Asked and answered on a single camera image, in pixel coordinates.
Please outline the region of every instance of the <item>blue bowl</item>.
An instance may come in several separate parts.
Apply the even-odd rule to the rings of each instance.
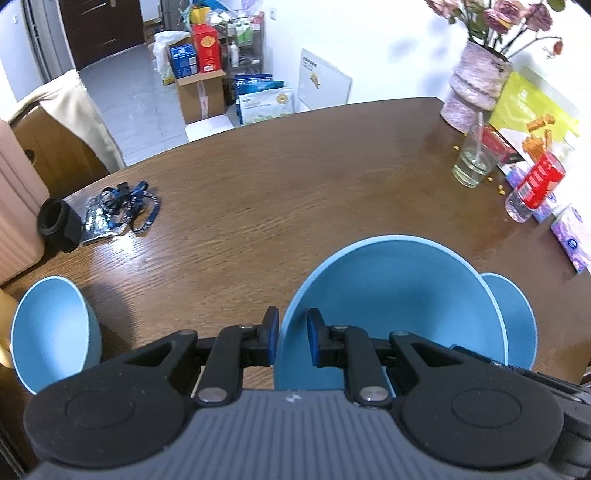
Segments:
[[[507,363],[501,312],[480,275],[448,248],[408,235],[361,240],[325,260],[285,313],[275,357],[278,390],[343,388],[342,372],[313,366],[306,311],[327,325],[355,325],[374,338],[407,330]]]
[[[503,315],[509,364],[531,370],[538,352],[538,329],[534,312],[523,292],[511,280],[497,273],[483,273],[483,280],[495,296]]]
[[[33,394],[98,365],[102,350],[95,313],[63,277],[44,278],[25,293],[14,314],[11,342],[18,378]]]

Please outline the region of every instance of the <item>bowl rim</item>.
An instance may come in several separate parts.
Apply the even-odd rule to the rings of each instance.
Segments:
[[[503,280],[504,282],[508,283],[509,285],[511,285],[515,291],[521,296],[521,298],[523,299],[525,305],[527,306],[527,309],[530,312],[530,316],[531,316],[531,320],[532,323],[534,324],[534,358],[531,361],[531,365],[528,367],[528,370],[531,370],[534,367],[535,364],[535,359],[538,356],[538,325],[537,322],[535,321],[535,315],[534,315],[534,311],[531,308],[530,305],[530,301],[527,299],[527,297],[525,296],[525,294],[521,291],[521,289],[515,284],[515,282],[513,282],[512,280],[508,279],[507,277],[505,277],[504,275],[500,275],[498,273],[493,273],[493,272],[485,272],[485,273],[481,273],[480,276],[482,278],[486,278],[486,277],[495,277],[498,278],[500,280]]]
[[[76,292],[76,294],[78,295],[78,299],[80,300],[82,306],[84,307],[84,311],[86,312],[86,352],[84,354],[84,358],[82,359],[82,363],[80,364],[80,366],[77,368],[77,371],[82,371],[82,369],[84,368],[84,364],[86,363],[86,359],[88,358],[88,353],[90,350],[90,315],[88,312],[88,305],[86,303],[86,299],[82,296],[82,293],[80,292],[80,290],[78,289],[78,287],[76,287],[76,285],[71,281],[68,280],[66,277],[61,277],[59,275],[51,275],[49,277],[45,277],[42,278],[41,280],[38,280],[37,282],[35,282],[33,284],[33,286],[31,288],[29,288],[26,293],[23,295],[23,297],[21,298],[21,301],[18,302],[18,306],[17,309],[14,312],[14,317],[12,318],[12,326],[10,329],[10,345],[11,345],[11,356],[12,356],[12,363],[14,364],[14,369],[17,372],[18,378],[21,380],[22,384],[25,386],[25,388],[31,392],[33,395],[37,395],[37,392],[33,391],[33,389],[31,387],[29,387],[29,385],[27,384],[27,382],[25,381],[25,379],[23,379],[21,372],[18,368],[18,364],[17,364],[17,360],[15,359],[14,356],[14,348],[12,347],[12,338],[14,336],[14,326],[17,324],[17,316],[18,316],[18,312],[21,310],[21,306],[24,303],[25,299],[29,296],[29,294],[40,284],[42,284],[43,282],[49,281],[49,280],[60,280],[65,282],[66,284],[68,284],[70,287],[73,288],[73,290]]]
[[[379,236],[372,236],[369,238],[364,238],[363,240],[359,240],[358,242],[352,243],[352,244],[347,245],[346,247],[338,250],[337,252],[332,254],[330,257],[328,257],[326,260],[324,260],[320,265],[318,265],[318,267],[316,267],[314,269],[314,271],[308,276],[308,278],[304,281],[304,283],[301,285],[301,287],[295,293],[294,297],[291,299],[290,305],[287,307],[287,310],[285,311],[285,315],[283,316],[283,320],[281,322],[281,330],[279,332],[279,340],[277,342],[277,354],[279,354],[279,352],[281,352],[283,350],[283,343],[285,341],[285,336],[287,334],[287,330],[289,330],[291,320],[294,316],[294,313],[296,312],[297,305],[299,305],[302,297],[310,288],[310,285],[312,285],[312,283],[316,281],[316,279],[320,276],[321,273],[323,273],[329,266],[331,266],[337,260],[340,260],[342,257],[351,253],[354,250],[357,250],[362,247],[367,247],[368,245],[378,244],[381,242],[391,242],[391,241],[419,243],[419,244],[428,245],[430,247],[433,247],[435,249],[443,251],[443,252],[447,253],[448,255],[450,255],[455,260],[457,260],[458,262],[460,262],[464,267],[466,267],[476,277],[477,281],[480,282],[481,286],[488,293],[488,295],[492,301],[493,307],[495,308],[497,319],[499,321],[499,325],[501,326],[501,332],[502,332],[502,336],[503,336],[503,349],[504,349],[503,363],[505,365],[507,365],[509,362],[509,345],[507,342],[507,332],[505,330],[505,322],[503,321],[503,317],[501,315],[501,310],[498,306],[498,303],[496,302],[495,296],[492,294],[492,291],[490,290],[489,286],[486,284],[484,279],[480,276],[480,274],[476,271],[476,269],[473,266],[471,266],[464,258],[462,258],[460,255],[455,253],[453,250],[449,249],[448,247],[446,247],[442,244],[434,242],[433,240],[429,240],[427,238],[423,238],[420,236],[414,236],[414,235],[379,235]],[[273,367],[273,383],[275,384],[276,388],[277,388],[277,381],[278,381],[278,377],[279,377],[279,371],[281,369],[281,364],[282,364],[281,355],[276,355],[275,356],[275,364]]]

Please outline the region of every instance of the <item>beige cloth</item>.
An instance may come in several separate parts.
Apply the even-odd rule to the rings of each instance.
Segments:
[[[70,70],[33,90],[17,103],[12,115],[4,120],[12,123],[32,103],[38,103],[57,122],[86,143],[109,173],[125,168],[121,151],[77,71]]]

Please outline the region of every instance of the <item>dried rose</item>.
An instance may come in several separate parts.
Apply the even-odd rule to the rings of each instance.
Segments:
[[[491,27],[494,31],[500,33],[501,35],[504,35],[509,31],[511,23],[506,22],[500,18],[499,14],[492,8],[487,8],[484,10],[483,15],[486,25]]]
[[[440,17],[450,18],[453,11],[460,7],[460,0],[425,0],[427,5]]]
[[[537,32],[543,30],[547,32],[552,26],[552,17],[548,8],[544,4],[530,5],[528,14],[526,15],[527,28]]]
[[[519,25],[527,9],[517,0],[498,0],[494,8],[498,18],[512,25]]]

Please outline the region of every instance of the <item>white plastic bag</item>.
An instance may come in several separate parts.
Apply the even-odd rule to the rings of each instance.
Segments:
[[[168,70],[170,69],[166,49],[173,43],[190,36],[191,34],[189,32],[166,31],[156,33],[152,54],[156,57],[156,69],[162,78],[168,76]]]

